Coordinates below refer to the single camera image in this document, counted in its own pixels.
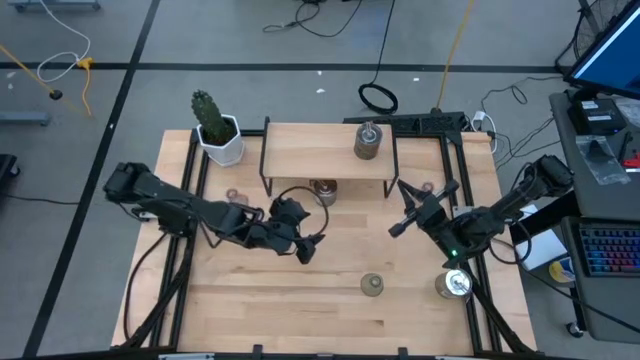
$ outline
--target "blue screen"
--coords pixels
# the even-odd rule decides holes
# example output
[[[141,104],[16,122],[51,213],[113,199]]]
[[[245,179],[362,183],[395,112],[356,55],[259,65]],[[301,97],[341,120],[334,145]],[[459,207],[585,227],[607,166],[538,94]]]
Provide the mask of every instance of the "blue screen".
[[[640,96],[640,7],[605,38],[574,78]]]

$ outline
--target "computer monitor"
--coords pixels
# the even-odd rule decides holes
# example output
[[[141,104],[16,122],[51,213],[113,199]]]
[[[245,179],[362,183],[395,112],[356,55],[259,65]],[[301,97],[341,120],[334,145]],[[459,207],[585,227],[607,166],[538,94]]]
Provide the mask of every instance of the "computer monitor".
[[[640,1],[631,1],[576,62],[565,80],[640,99]]]

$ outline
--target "can lid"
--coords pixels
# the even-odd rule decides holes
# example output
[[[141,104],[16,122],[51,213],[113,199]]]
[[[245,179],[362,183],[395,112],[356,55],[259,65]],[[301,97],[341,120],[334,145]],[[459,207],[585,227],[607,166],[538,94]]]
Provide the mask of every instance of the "can lid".
[[[384,290],[382,276],[374,273],[366,274],[360,280],[360,289],[367,296],[375,297],[380,295]]]
[[[380,127],[370,121],[360,125],[358,131],[356,132],[357,136],[360,138],[360,141],[364,144],[376,144],[380,142],[380,138],[382,138],[382,129]]]
[[[465,296],[471,292],[471,278],[462,270],[449,270],[445,281],[447,288],[455,296]]]
[[[311,180],[313,190],[321,195],[332,195],[338,190],[335,180]]]

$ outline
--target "potted cactus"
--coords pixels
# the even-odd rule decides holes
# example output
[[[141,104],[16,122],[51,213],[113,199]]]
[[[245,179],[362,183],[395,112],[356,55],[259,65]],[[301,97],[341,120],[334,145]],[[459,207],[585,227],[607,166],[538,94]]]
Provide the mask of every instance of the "potted cactus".
[[[197,127],[200,146],[209,157],[223,167],[239,163],[244,142],[236,118],[220,114],[211,96],[202,90],[193,93],[191,109],[200,122]]]

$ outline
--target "cactus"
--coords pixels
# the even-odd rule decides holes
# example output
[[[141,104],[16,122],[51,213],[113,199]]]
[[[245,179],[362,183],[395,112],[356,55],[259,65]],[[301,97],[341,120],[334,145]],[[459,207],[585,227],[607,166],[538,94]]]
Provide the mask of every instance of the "cactus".
[[[191,98],[191,109],[202,125],[202,138],[210,145],[223,146],[236,136],[233,123],[227,122],[206,91],[198,90]]]

